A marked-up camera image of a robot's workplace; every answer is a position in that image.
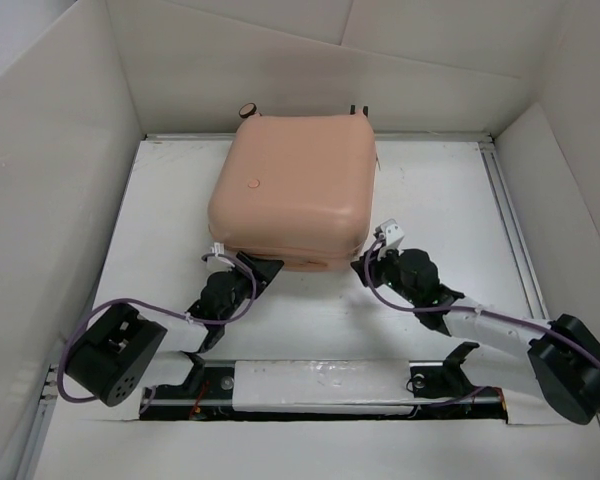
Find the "pink hard-shell suitcase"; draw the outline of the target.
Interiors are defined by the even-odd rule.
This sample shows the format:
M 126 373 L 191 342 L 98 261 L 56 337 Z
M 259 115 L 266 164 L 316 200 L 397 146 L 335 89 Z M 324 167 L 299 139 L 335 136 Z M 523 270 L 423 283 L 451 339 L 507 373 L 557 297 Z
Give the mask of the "pink hard-shell suitcase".
M 364 246 L 377 162 L 366 107 L 272 116 L 242 107 L 208 204 L 208 228 L 228 250 L 289 270 L 345 268 Z

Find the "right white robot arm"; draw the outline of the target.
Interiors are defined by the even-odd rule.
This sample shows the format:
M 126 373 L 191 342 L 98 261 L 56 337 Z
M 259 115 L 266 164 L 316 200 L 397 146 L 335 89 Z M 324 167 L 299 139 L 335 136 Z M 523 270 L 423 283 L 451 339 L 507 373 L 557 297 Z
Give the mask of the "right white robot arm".
M 415 391 L 435 407 L 506 389 L 544 400 L 575 424 L 600 415 L 600 342 L 580 319 L 525 320 L 484 308 L 444 285 L 427 252 L 389 248 L 382 239 L 350 266 L 385 306 L 460 339 L 436 368 L 434 384 Z

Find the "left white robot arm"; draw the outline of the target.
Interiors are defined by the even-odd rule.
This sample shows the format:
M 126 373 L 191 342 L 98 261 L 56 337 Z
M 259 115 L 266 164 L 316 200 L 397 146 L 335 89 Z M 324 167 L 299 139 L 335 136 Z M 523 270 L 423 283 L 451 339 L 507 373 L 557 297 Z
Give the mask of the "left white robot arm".
M 202 257 L 210 270 L 199 298 L 174 311 L 133 298 L 109 300 L 87 313 L 66 341 L 57 370 L 60 397 L 115 407 L 137 389 L 170 386 L 181 396 L 202 387 L 203 363 L 283 269 L 281 260 L 234 256 L 221 245 Z

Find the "white padded base rail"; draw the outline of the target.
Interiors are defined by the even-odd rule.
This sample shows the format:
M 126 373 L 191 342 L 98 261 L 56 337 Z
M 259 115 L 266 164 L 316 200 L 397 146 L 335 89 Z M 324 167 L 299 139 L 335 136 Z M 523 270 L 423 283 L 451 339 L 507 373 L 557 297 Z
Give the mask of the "white padded base rail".
M 416 404 L 398 361 L 239 361 L 232 407 L 241 412 L 393 414 Z

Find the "aluminium frame rail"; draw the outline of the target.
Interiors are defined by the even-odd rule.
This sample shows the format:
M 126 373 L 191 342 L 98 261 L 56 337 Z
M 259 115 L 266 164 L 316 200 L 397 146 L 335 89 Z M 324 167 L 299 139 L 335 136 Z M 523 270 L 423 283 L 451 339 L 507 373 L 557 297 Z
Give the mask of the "aluminium frame rail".
M 509 249 L 513 256 L 517 275 L 524 291 L 528 310 L 536 318 L 547 318 L 548 311 L 541 287 L 499 164 L 495 140 L 491 135 L 486 135 L 479 142 L 479 152 L 495 198 L 496 208 L 504 227 Z

